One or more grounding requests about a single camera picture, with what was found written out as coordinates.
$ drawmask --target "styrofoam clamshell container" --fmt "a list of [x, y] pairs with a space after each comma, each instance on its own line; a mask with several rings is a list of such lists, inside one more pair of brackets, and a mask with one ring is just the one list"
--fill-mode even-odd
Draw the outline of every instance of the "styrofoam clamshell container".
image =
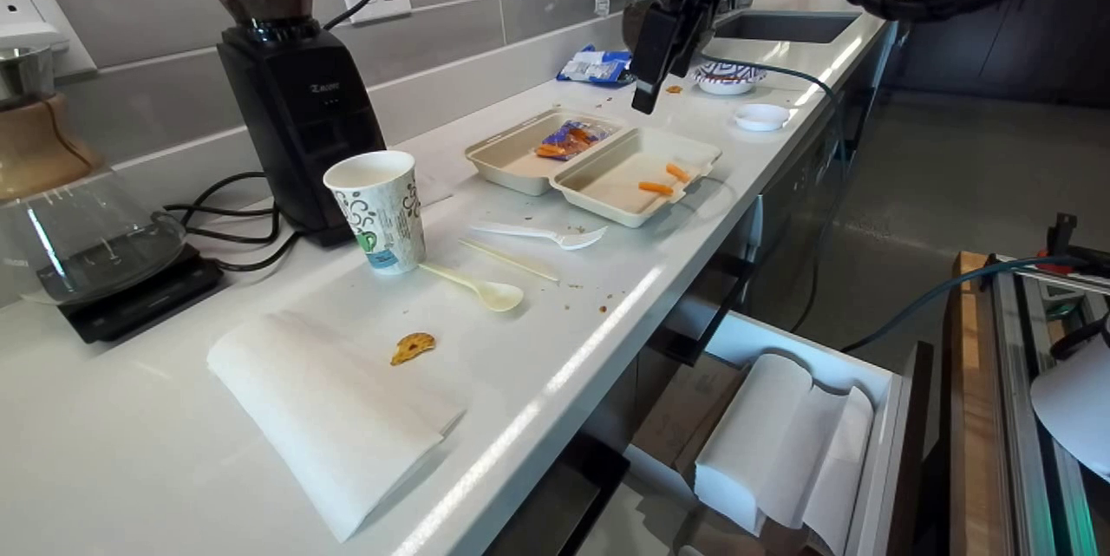
[[[536, 145], [566, 121], [605, 125], [615, 133], [571, 161], [536, 155]], [[548, 110], [466, 150], [467, 160], [492, 183], [531, 196], [555, 188], [571, 204], [630, 229], [680, 201], [686, 188], [709, 173], [718, 156], [716, 145], [658, 129], [626, 129], [617, 121], [565, 109]], [[685, 170], [690, 181], [683, 183], [667, 173], [667, 164]], [[669, 185], [674, 195], [644, 192], [642, 181]]]

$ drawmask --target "paper towel stack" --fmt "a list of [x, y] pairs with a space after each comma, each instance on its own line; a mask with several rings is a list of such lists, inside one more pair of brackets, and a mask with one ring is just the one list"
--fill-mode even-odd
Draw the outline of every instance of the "paper towel stack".
[[341, 542], [463, 414], [356, 354], [329, 327], [280, 314], [239, 326], [208, 355]]
[[753, 535], [770, 517], [807, 526], [840, 556], [874, 417], [862, 391], [828, 393], [805, 367], [764, 354], [698, 454], [694, 493]]

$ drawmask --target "coffee grinder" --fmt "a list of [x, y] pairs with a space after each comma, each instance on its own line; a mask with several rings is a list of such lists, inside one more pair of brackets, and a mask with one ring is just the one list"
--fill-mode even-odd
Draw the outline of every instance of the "coffee grinder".
[[235, 26], [216, 49], [274, 203], [321, 246], [350, 240], [324, 172], [385, 149], [354, 59], [313, 19], [312, 0], [220, 2]]

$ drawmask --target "cabinet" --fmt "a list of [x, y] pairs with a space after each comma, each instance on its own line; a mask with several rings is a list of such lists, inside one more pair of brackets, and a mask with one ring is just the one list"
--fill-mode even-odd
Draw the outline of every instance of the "cabinet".
[[886, 85], [1110, 105], [1110, 0], [1003, 0], [912, 26]]

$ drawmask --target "paper towel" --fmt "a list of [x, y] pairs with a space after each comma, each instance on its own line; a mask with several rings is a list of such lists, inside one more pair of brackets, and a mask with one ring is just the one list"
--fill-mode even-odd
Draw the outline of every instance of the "paper towel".
[[208, 355], [341, 542], [463, 413], [356, 354], [336, 332], [278, 314], [235, 327]]

